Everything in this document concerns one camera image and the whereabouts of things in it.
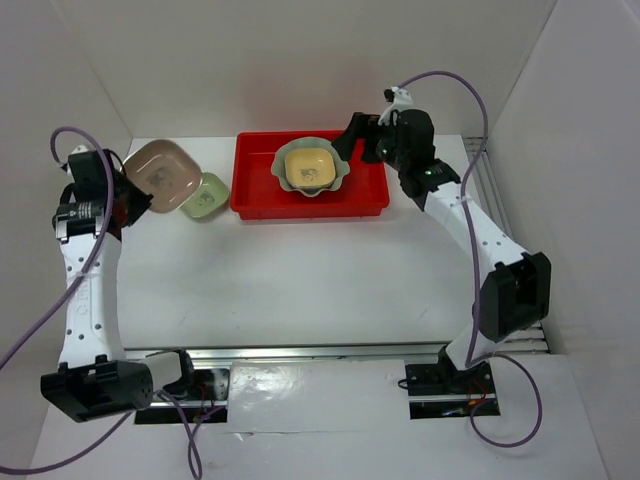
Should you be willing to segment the large green scalloped bowl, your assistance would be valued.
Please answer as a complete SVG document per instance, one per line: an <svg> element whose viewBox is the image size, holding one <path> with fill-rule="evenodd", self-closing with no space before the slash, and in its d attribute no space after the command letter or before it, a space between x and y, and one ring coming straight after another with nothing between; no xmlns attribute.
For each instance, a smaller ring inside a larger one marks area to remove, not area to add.
<svg viewBox="0 0 640 480"><path fill-rule="evenodd" d="M299 148L323 148L331 153L336 169L336 179L329 186L320 189L302 190L294 188L289 184L285 178L284 158L287 153ZM282 190L285 192L298 192L307 198L317 197L326 191L338 191L342 187L344 178L348 176L350 172L351 168L349 163L339 157L339 154L334 150L329 140L312 136L295 139L280 147L275 153L271 166L271 174L278 179Z"/></svg>

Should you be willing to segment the yellow square plate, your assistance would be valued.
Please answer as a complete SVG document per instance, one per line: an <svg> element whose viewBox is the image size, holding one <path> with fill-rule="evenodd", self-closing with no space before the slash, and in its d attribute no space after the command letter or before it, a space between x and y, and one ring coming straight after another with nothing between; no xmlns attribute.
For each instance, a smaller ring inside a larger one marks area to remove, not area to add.
<svg viewBox="0 0 640 480"><path fill-rule="evenodd" d="M323 148L299 148L284 158L285 178L297 189L310 190L329 186L336 179L331 153Z"/></svg>

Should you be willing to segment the brown square plate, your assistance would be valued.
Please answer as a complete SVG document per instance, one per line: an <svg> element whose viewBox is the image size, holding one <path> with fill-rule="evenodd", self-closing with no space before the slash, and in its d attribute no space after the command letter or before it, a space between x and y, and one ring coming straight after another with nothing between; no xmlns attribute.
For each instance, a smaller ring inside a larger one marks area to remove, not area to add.
<svg viewBox="0 0 640 480"><path fill-rule="evenodd" d="M136 187L152 196L149 209L158 214L178 209L202 181L200 166L168 139L152 140L129 155L124 171Z"/></svg>

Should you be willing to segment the green square plate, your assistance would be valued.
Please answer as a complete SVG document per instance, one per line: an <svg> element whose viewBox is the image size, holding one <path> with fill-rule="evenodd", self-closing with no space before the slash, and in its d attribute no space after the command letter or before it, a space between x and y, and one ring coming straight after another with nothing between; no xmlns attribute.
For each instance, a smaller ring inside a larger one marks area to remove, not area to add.
<svg viewBox="0 0 640 480"><path fill-rule="evenodd" d="M229 187L217 175L204 172L200 186L182 204L180 211L191 220L208 220L225 207L229 197Z"/></svg>

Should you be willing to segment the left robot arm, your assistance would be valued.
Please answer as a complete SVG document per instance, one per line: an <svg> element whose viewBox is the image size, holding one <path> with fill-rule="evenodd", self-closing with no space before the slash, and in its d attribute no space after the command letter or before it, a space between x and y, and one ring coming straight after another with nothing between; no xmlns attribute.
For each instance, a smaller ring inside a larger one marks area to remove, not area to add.
<svg viewBox="0 0 640 480"><path fill-rule="evenodd" d="M45 399L81 423L148 408L157 392L176 399L196 390L197 374L182 348L127 359L117 309L122 232L149 209L152 197L113 164L114 153L77 147L53 227L73 288L56 372L42 376Z"/></svg>

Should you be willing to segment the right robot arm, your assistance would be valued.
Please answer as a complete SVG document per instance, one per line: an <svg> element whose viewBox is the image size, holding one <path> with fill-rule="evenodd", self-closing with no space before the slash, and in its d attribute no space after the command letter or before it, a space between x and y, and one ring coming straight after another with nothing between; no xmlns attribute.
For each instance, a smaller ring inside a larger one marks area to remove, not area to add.
<svg viewBox="0 0 640 480"><path fill-rule="evenodd" d="M439 351L435 365L407 374L405 387L413 395L461 392L486 357L549 311L550 260L527 252L475 203L457 172L437 158L434 135L431 118L422 110L395 110L386 122L356 112L332 143L341 159L348 160L361 142L363 162L393 168L405 195L472 261L471 324Z"/></svg>

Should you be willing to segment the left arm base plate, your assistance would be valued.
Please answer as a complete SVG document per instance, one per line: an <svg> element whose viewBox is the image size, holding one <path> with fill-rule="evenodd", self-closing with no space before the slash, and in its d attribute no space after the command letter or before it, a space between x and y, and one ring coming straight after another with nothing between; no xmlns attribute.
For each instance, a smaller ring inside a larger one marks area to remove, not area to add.
<svg viewBox="0 0 640 480"><path fill-rule="evenodd" d="M168 392L178 401L186 420L195 425L226 423L230 387L230 368L196 369L193 382L182 388L170 387ZM151 407L135 414L136 425L171 425L182 422L170 400L158 398Z"/></svg>

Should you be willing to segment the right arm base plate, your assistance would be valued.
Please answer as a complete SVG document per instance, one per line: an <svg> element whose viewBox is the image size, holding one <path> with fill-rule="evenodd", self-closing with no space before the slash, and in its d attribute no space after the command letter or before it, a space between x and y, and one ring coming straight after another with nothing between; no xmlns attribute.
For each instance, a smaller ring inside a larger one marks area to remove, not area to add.
<svg viewBox="0 0 640 480"><path fill-rule="evenodd" d="M477 416L500 415L487 364L449 378L435 364L407 364L397 384L408 395L411 420L469 417L474 408Z"/></svg>

